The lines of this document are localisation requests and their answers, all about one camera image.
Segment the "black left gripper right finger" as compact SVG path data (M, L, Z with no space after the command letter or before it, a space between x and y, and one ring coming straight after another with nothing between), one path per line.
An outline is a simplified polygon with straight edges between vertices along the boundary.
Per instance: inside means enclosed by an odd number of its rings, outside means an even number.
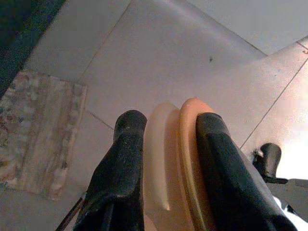
M196 140L203 181L219 231L295 231L265 181L233 142L221 116L202 113Z

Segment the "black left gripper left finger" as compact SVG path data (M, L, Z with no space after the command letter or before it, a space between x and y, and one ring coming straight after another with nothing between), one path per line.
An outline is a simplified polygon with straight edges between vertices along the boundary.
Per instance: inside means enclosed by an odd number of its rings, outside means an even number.
M147 118L137 110L120 115L114 142L96 167L75 231L144 230L142 172Z

